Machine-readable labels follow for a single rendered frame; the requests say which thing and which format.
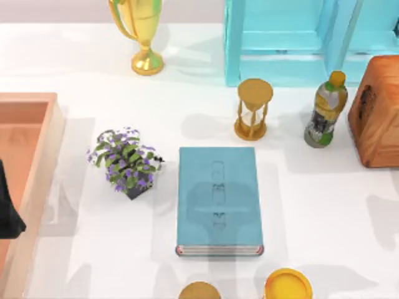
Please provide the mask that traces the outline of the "blue book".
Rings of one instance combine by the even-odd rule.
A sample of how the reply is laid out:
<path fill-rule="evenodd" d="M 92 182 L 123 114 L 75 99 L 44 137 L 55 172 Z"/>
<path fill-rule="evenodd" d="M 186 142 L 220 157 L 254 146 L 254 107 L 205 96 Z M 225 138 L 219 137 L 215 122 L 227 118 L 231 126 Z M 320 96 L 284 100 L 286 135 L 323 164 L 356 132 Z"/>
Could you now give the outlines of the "blue book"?
<path fill-rule="evenodd" d="M 181 147 L 179 256 L 258 256 L 264 252 L 253 147 Z"/>

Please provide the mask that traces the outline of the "purple flowered plant pot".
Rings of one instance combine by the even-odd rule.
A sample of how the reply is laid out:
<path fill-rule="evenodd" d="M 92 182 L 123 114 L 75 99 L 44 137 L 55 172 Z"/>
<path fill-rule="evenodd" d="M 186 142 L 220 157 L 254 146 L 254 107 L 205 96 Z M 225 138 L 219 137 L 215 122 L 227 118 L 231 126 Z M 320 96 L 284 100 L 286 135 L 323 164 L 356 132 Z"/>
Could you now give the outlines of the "purple flowered plant pot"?
<path fill-rule="evenodd" d="M 106 180 L 131 200 L 153 186 L 155 173 L 165 162 L 155 148 L 141 143 L 140 132 L 130 126 L 103 131 L 86 155 L 94 166 L 104 166 Z"/>

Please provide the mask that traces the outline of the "wooden hourglass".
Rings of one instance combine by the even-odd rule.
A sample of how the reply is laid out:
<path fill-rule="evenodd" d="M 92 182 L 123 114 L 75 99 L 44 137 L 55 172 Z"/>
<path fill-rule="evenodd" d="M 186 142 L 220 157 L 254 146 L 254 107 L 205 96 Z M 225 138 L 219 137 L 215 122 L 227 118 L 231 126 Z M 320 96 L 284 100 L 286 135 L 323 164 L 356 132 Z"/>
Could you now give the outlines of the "wooden hourglass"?
<path fill-rule="evenodd" d="M 239 84 L 238 97 L 235 133 L 246 141 L 260 140 L 267 130 L 266 115 L 273 97 L 272 86 L 263 79 L 249 78 Z"/>

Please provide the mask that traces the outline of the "yellow capped bottle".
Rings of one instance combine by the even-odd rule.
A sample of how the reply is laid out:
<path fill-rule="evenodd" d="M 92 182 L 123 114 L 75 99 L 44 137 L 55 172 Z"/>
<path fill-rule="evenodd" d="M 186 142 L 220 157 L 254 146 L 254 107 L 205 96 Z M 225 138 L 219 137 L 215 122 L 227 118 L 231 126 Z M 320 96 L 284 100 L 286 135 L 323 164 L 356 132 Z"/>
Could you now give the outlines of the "yellow capped bottle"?
<path fill-rule="evenodd" d="M 345 79 L 342 71 L 335 70 L 328 81 L 318 87 L 314 109 L 304 130 L 304 140 L 309 146 L 325 148 L 331 143 L 335 124 L 348 99 Z"/>

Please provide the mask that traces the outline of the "light blue rack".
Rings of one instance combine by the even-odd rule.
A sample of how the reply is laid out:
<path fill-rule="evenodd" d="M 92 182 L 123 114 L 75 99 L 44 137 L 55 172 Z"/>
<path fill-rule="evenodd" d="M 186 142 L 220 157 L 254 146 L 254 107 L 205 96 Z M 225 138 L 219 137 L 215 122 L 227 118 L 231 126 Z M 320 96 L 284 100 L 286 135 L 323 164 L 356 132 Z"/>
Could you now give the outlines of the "light blue rack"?
<path fill-rule="evenodd" d="M 224 78 L 313 87 L 331 72 L 357 86 L 368 61 L 399 54 L 399 0 L 225 0 Z"/>

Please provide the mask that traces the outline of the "gold trophy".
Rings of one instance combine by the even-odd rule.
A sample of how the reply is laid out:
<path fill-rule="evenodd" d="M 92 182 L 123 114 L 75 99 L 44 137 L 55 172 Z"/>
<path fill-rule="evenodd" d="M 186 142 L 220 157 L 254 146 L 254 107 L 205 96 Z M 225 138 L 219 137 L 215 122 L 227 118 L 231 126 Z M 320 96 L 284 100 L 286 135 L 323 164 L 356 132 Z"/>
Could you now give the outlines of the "gold trophy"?
<path fill-rule="evenodd" d="M 155 75 L 162 71 L 163 58 L 151 48 L 162 0 L 108 0 L 108 5 L 119 31 L 140 47 L 132 58 L 132 70 L 139 75 Z"/>

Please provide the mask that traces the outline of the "brown round lid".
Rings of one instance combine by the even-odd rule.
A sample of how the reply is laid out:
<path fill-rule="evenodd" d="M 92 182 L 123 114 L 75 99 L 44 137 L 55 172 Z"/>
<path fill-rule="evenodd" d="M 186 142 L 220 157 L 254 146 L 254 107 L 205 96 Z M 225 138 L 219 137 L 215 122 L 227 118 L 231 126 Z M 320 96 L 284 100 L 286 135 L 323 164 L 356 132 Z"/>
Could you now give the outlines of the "brown round lid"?
<path fill-rule="evenodd" d="M 210 283 L 192 282 L 182 289 L 178 299 L 221 299 L 221 295 Z"/>

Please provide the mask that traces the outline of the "yellow round cup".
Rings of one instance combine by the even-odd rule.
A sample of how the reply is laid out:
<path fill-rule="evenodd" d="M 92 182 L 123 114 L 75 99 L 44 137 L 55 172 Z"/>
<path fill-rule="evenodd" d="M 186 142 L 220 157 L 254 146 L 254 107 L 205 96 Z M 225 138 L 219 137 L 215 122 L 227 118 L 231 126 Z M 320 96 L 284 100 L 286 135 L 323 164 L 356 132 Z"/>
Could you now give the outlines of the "yellow round cup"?
<path fill-rule="evenodd" d="M 312 299 L 310 281 L 301 272 L 291 268 L 273 271 L 264 286 L 264 299 Z"/>

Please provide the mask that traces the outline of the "salmon shallow box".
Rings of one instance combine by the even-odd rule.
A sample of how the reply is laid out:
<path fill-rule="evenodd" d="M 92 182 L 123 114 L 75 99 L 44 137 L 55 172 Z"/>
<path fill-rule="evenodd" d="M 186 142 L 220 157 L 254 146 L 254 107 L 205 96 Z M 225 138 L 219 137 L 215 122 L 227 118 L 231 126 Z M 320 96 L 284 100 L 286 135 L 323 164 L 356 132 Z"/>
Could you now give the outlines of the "salmon shallow box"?
<path fill-rule="evenodd" d="M 18 238 L 0 240 L 0 299 L 24 299 L 64 127 L 56 93 L 0 92 L 0 159 L 27 226 Z"/>

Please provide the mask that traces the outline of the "wooden box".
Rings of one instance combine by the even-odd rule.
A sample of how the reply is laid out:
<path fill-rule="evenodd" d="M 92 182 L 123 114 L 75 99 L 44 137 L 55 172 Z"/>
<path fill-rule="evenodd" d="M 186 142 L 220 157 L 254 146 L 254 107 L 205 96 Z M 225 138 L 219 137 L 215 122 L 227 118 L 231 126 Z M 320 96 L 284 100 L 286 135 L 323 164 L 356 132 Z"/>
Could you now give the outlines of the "wooden box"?
<path fill-rule="evenodd" d="M 348 121 L 365 167 L 399 168 L 399 55 L 370 59 Z"/>

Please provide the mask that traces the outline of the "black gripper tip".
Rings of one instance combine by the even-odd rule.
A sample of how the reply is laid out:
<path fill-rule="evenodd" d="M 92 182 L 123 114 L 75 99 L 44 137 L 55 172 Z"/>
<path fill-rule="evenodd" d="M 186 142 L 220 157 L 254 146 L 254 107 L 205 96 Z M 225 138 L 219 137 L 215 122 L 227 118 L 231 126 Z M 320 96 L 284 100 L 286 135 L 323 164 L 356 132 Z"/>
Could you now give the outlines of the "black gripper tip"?
<path fill-rule="evenodd" d="M 25 230 L 26 224 L 12 203 L 4 165 L 0 159 L 0 239 L 16 239 Z"/>

